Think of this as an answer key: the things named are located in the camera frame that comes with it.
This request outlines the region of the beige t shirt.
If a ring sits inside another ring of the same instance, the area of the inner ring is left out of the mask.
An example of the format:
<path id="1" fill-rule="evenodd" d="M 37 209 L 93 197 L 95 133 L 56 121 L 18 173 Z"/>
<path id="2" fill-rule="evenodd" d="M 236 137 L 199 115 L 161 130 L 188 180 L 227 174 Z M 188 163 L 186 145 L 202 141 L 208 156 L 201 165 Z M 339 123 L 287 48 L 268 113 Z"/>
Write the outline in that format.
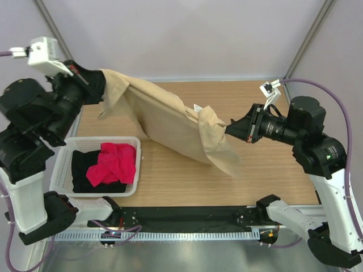
<path id="1" fill-rule="evenodd" d="M 127 115 L 152 141 L 234 178 L 241 176 L 242 161 L 226 139 L 227 125 L 210 106 L 196 111 L 152 82 L 108 69 L 102 73 L 105 91 L 99 119 Z"/>

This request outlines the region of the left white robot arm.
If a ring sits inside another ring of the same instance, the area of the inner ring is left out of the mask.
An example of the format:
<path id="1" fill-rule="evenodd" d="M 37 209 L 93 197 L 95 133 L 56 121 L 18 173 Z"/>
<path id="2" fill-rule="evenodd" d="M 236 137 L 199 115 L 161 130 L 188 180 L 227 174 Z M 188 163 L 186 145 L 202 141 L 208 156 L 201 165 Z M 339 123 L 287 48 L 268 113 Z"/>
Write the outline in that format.
<path id="1" fill-rule="evenodd" d="M 54 236 L 78 222 L 115 226 L 121 210 L 110 197 L 79 202 L 64 194 L 43 191 L 46 162 L 65 138 L 84 105 L 103 100 L 106 79 L 73 60 L 70 75 L 47 76 L 51 91 L 32 78 L 11 83 L 1 96 L 1 113 L 9 126 L 1 132 L 1 177 L 11 207 L 7 219 L 23 244 Z"/>

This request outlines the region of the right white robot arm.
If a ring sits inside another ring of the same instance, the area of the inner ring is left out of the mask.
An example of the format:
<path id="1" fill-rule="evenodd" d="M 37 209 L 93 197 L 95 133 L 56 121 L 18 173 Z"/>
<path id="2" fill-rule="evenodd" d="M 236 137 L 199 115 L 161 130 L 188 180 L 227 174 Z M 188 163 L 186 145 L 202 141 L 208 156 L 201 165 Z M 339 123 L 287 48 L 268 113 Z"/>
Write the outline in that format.
<path id="1" fill-rule="evenodd" d="M 280 223 L 307 242 L 325 265 L 351 269 L 361 262 L 362 238 L 350 218 L 344 183 L 347 155 L 343 145 L 323 132 L 325 109 L 313 97 L 292 99 L 287 116 L 274 116 L 270 107 L 253 104 L 241 119 L 231 120 L 226 134 L 247 143 L 269 138 L 292 146 L 293 157 L 310 176 L 324 208 L 326 221 L 316 221 L 276 195 L 256 203 L 261 224 Z"/>

